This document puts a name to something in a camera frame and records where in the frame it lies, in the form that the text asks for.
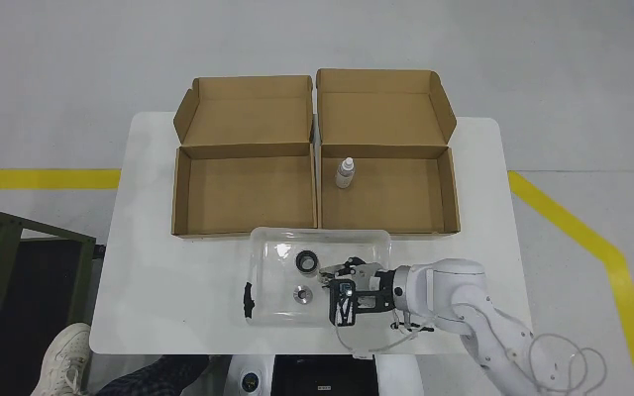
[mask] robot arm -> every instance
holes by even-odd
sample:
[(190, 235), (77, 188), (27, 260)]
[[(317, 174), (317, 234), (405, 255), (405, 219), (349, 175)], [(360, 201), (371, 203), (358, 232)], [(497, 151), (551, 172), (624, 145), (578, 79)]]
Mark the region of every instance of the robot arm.
[(533, 333), (493, 306), (479, 263), (444, 259), (400, 266), (394, 271), (392, 292), (396, 309), (432, 317), (438, 329), (460, 335), (469, 355), (502, 394), (540, 394), (534, 378), (561, 388), (557, 365), (532, 343)]

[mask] open cardboard box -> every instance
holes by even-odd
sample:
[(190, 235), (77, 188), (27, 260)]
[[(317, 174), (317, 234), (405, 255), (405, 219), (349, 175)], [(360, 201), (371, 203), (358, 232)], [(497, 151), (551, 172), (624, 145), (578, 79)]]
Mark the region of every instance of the open cardboard box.
[[(451, 149), (456, 117), (429, 70), (320, 69), (319, 227), (398, 234), (460, 230)], [(355, 160), (351, 185), (335, 173)]]
[(172, 233), (317, 228), (309, 76), (196, 78), (174, 117)]

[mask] yellow tape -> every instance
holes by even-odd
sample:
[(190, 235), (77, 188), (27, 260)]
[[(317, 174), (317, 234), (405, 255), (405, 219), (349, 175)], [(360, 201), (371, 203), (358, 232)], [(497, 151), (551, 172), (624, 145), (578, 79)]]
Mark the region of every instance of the yellow tape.
[(509, 171), (508, 181), (511, 191), (522, 201), (603, 262), (634, 362), (634, 286), (625, 255), (518, 173)]
[(0, 189), (111, 189), (121, 169), (0, 169)]

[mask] person's leg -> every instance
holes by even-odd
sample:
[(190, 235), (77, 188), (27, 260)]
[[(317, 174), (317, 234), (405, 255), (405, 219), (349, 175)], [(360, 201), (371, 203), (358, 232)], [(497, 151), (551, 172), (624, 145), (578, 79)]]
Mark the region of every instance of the person's leg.
[(165, 355), (104, 386), (97, 396), (177, 396), (209, 365), (204, 355)]
[(81, 377), (90, 357), (90, 326), (75, 323), (55, 337), (42, 361), (40, 381), (31, 393), (41, 395), (79, 395)]
[[(68, 326), (55, 337), (42, 362), (40, 381), (32, 396), (84, 394), (81, 378), (90, 357), (90, 327)], [(132, 374), (117, 378), (97, 392), (99, 396), (177, 396), (209, 365), (209, 356), (166, 355)]]

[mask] sneaker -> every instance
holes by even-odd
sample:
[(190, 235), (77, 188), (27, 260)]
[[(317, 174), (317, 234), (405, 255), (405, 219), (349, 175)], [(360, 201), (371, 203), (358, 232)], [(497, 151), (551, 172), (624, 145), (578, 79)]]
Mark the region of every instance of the sneaker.
[(42, 360), (40, 381), (31, 396), (82, 395), (81, 376), (90, 357), (90, 326), (75, 323), (55, 337)]

